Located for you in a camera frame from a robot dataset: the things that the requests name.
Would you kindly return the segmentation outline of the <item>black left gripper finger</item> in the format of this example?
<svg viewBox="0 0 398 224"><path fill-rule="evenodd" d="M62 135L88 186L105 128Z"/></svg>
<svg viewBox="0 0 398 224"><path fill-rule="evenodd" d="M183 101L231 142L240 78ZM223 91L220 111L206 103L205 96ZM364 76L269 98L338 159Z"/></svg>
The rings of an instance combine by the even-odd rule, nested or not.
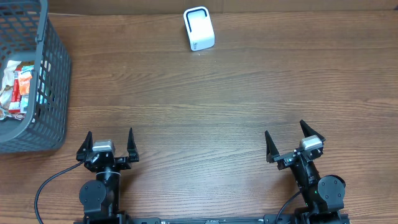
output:
<svg viewBox="0 0 398 224"><path fill-rule="evenodd" d="M84 161L87 155L92 152L92 147L93 147L93 137L92 137L92 132L89 131L88 134L86 135L85 140L80 146L79 150L76 152L76 160Z"/></svg>
<svg viewBox="0 0 398 224"><path fill-rule="evenodd" d="M136 143L134 141L133 130L130 128L129 136L127 139L127 152L129 162L139 162L139 153L137 151Z"/></svg>

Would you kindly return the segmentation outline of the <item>brown white snack bag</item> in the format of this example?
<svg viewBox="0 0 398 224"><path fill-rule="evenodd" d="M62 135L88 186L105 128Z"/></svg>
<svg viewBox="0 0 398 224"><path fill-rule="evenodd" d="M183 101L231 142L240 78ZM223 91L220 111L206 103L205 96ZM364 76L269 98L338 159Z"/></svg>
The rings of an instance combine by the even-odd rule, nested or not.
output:
<svg viewBox="0 0 398 224"><path fill-rule="evenodd" d="M8 112L9 105L12 98L13 84L14 84L14 70L22 68L21 61L10 60L7 67L4 69L1 87L1 121L6 119L16 119L21 121L24 119L24 113L10 113Z"/></svg>

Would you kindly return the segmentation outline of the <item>red snack stick packet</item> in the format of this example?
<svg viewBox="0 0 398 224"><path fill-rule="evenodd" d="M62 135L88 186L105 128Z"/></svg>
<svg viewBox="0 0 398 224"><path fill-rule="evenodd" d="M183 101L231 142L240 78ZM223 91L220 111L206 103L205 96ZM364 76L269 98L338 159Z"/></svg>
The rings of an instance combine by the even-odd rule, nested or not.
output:
<svg viewBox="0 0 398 224"><path fill-rule="evenodd" d="M21 111L21 94L19 92L19 81L18 74L22 70L21 67L14 70L14 84L12 91L12 98L9 105L8 112L10 113L20 113Z"/></svg>

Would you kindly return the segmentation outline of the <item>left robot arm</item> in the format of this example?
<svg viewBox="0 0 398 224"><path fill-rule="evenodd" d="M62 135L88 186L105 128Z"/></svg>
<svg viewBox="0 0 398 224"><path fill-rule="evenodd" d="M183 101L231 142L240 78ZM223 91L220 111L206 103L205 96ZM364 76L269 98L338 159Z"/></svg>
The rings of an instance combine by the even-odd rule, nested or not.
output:
<svg viewBox="0 0 398 224"><path fill-rule="evenodd" d="M132 223L132 218L120 206L121 171L139 161L133 130L127 138L127 156L116 157L112 140L94 142L92 132L76 153L76 159L96 174L80 189L79 199L84 209L83 223Z"/></svg>

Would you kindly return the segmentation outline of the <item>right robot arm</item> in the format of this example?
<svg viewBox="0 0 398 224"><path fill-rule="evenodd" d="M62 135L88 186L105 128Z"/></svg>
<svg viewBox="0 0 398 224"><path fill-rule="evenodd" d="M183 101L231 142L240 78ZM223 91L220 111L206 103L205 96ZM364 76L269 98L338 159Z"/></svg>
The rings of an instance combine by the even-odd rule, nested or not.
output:
<svg viewBox="0 0 398 224"><path fill-rule="evenodd" d="M349 224L347 214L342 214L346 182L338 175L321 177L314 160L323 155L325 137L300 120L304 138L299 147L286 154L279 154L268 131L266 161L277 163L279 170L289 168L298 185L298 192L284 203L277 215L264 217L274 223L296 224Z"/></svg>

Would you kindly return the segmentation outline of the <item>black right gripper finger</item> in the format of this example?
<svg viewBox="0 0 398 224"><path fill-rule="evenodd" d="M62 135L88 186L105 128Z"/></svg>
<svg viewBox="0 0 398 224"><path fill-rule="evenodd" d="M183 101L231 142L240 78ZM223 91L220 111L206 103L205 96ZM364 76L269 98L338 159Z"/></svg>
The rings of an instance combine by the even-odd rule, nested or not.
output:
<svg viewBox="0 0 398 224"><path fill-rule="evenodd" d="M321 134L319 134L318 132L316 132L314 129L312 129L304 120L300 120L300 126L302 129L302 132L304 134L304 136L310 137L310 136L317 136L322 142L326 141L326 138L324 136L322 136Z"/></svg>
<svg viewBox="0 0 398 224"><path fill-rule="evenodd" d="M266 138L266 161L268 163L273 163L275 162L275 158L279 157L280 154L268 131L265 131L265 138Z"/></svg>

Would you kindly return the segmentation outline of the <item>orange Kleenex tissue pack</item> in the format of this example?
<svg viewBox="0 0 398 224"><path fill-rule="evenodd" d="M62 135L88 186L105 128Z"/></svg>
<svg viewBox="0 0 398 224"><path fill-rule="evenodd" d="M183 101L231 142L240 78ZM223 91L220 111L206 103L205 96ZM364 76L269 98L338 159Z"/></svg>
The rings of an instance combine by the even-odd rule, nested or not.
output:
<svg viewBox="0 0 398 224"><path fill-rule="evenodd" d="M19 93L21 96L29 94L31 79L32 70L24 70L18 73Z"/></svg>

